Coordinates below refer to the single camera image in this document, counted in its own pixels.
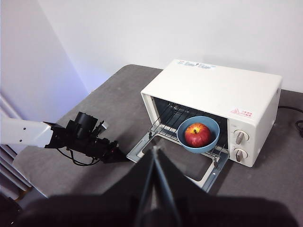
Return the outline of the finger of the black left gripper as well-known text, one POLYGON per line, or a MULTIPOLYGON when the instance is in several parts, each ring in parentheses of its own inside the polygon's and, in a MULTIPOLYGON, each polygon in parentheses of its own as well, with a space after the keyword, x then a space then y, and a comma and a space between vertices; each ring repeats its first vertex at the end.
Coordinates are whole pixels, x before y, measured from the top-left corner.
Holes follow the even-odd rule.
POLYGON ((119 163, 119 162, 128 162, 129 159, 126 155, 119 149, 113 148, 110 151, 104 153, 104 163, 119 163))

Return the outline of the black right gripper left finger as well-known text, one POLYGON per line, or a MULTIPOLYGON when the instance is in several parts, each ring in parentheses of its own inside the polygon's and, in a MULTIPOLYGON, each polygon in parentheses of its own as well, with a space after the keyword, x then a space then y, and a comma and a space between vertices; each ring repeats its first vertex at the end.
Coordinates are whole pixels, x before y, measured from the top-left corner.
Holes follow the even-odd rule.
POLYGON ((155 150, 149 150, 120 181, 103 194, 61 195, 29 204, 17 227, 153 227, 150 195, 155 150))

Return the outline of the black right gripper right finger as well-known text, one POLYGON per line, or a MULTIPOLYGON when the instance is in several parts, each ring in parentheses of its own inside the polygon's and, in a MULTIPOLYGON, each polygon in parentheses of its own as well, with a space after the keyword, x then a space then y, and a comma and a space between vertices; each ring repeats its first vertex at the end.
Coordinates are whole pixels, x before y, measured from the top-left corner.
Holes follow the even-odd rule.
POLYGON ((179 171, 161 149, 154 164, 163 190, 160 220, 170 227, 296 227, 282 203, 256 197, 214 196, 179 171))

